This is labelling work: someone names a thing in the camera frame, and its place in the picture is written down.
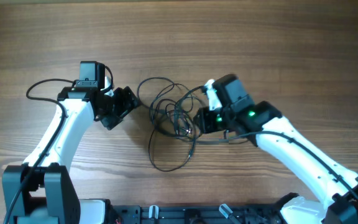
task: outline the wood grain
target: wood grain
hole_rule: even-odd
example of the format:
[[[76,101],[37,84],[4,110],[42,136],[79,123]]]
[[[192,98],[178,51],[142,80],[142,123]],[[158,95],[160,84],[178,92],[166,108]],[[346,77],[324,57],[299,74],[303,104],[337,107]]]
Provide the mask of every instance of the wood grain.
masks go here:
[[[1,174],[20,164],[55,111],[25,98],[46,78],[78,77],[81,60],[135,89],[164,76],[189,88],[236,73],[255,101],[269,100],[318,147],[358,172],[358,1],[127,2],[0,6]],[[150,102],[162,82],[141,91]],[[56,97],[63,83],[34,95]],[[151,124],[139,108],[112,131],[94,123],[70,175],[80,198],[114,205],[273,202],[314,198],[285,166],[250,144],[197,146],[183,169],[162,173],[147,157]],[[209,136],[220,137],[220,134]],[[157,163],[179,164],[188,145],[157,136]]]

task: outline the table surface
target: table surface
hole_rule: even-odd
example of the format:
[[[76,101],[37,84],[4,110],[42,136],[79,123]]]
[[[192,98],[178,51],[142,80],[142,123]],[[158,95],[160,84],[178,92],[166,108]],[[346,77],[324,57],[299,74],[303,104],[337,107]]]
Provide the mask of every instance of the table surface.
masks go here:
[[[81,60],[109,65],[115,85],[133,90],[148,77],[193,88],[235,73],[255,101],[271,102],[309,140],[358,172],[356,1],[0,6],[0,222],[3,170],[32,152],[55,112],[25,91],[46,78],[74,80]],[[147,83],[140,94],[150,103],[164,85]],[[55,98],[63,86],[45,84],[33,94]],[[198,145],[186,167],[159,172],[147,155],[151,130],[143,108],[112,131],[94,123],[70,170],[79,198],[218,205],[269,203],[298,192],[314,199],[284,165],[249,143]],[[154,148],[157,164],[173,167],[188,145],[160,134]]]

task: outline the wooden table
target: wooden table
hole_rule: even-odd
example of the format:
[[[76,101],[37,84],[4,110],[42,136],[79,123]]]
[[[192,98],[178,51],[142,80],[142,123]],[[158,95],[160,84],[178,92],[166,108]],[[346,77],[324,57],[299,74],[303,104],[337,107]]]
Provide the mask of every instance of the wooden table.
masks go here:
[[[133,90],[148,77],[193,88],[236,73],[255,101],[271,102],[308,139],[358,172],[355,1],[0,6],[0,222],[3,170],[21,164],[55,112],[55,105],[30,101],[25,91],[46,78],[78,78],[81,60],[109,65],[116,86]],[[144,100],[151,102],[165,84],[146,84]],[[63,86],[45,84],[33,94],[55,98]],[[147,156],[151,130],[143,108],[112,131],[94,123],[71,166],[79,198],[109,198],[114,205],[274,202],[289,192],[314,198],[251,144],[197,146],[186,167],[159,172]],[[162,155],[157,162],[171,166],[188,149],[162,135],[154,147]]]

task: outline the tabletop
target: tabletop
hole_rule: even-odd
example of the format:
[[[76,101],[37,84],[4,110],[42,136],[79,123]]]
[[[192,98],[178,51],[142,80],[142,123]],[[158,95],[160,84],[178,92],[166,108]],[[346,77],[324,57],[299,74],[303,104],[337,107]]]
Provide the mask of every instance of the tabletop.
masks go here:
[[[82,60],[105,63],[115,86],[133,90],[149,77],[194,88],[235,73],[256,102],[271,102],[306,138],[358,172],[356,1],[0,6],[0,222],[2,172],[32,152],[56,110],[28,100],[25,91],[47,78],[78,78]],[[46,83],[32,94],[56,98],[65,85]],[[146,83],[142,100],[151,103],[165,85]],[[289,192],[315,199],[283,164],[250,143],[197,145],[184,168],[157,171],[147,154],[152,129],[144,108],[111,131],[92,124],[70,169],[78,197],[144,206],[271,203]],[[174,167],[189,145],[158,134],[152,147],[158,165]]]

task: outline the robotic arm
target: robotic arm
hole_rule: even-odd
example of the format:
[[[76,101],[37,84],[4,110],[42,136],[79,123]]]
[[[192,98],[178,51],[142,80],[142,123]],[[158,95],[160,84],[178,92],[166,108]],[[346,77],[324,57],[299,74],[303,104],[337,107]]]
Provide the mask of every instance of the robotic arm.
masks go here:
[[[111,130],[139,105],[129,87],[106,91],[110,80],[105,78],[104,69],[104,65],[98,62],[82,62],[76,86],[65,87],[59,93],[58,101],[65,107],[67,118],[29,186],[15,203],[9,223],[155,224],[159,218],[165,217],[161,224],[193,224],[194,220],[207,223],[200,219],[202,217],[216,218],[213,208],[165,208],[158,212],[155,205],[149,209],[139,207],[140,213],[136,207],[136,212],[128,216],[124,214],[127,209],[119,213],[109,200],[78,199],[68,171],[82,135],[94,120],[100,120],[104,127]],[[271,104],[265,101],[255,104],[235,75],[210,80],[203,91],[209,106],[200,108],[194,117],[202,133],[230,130],[248,138],[255,147],[285,164],[319,200],[312,202],[297,194],[287,195],[276,203],[274,209],[278,210],[279,218],[273,218],[272,223],[358,224],[358,197],[354,193],[358,195],[358,174],[341,166],[310,143]],[[51,139],[61,115],[62,111],[57,107],[47,132],[23,165],[6,168],[2,186],[7,209],[23,176]],[[39,187],[45,188],[46,197],[31,197],[29,192]],[[217,219],[213,223],[268,223],[266,219],[255,219],[253,222],[246,216],[242,220],[240,215],[237,218],[234,216],[239,211],[248,210],[233,208],[232,211],[226,204],[221,205],[216,212],[227,219]],[[183,223],[178,219],[179,213],[184,213]],[[168,219],[170,215],[173,216],[172,222]]]

